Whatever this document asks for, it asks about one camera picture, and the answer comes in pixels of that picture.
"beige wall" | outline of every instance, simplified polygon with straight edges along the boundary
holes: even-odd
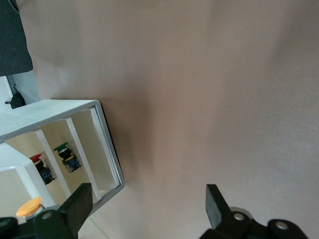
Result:
[[[100,100],[127,181],[87,234],[198,238],[215,183],[319,238],[318,1],[18,5],[40,97]]]

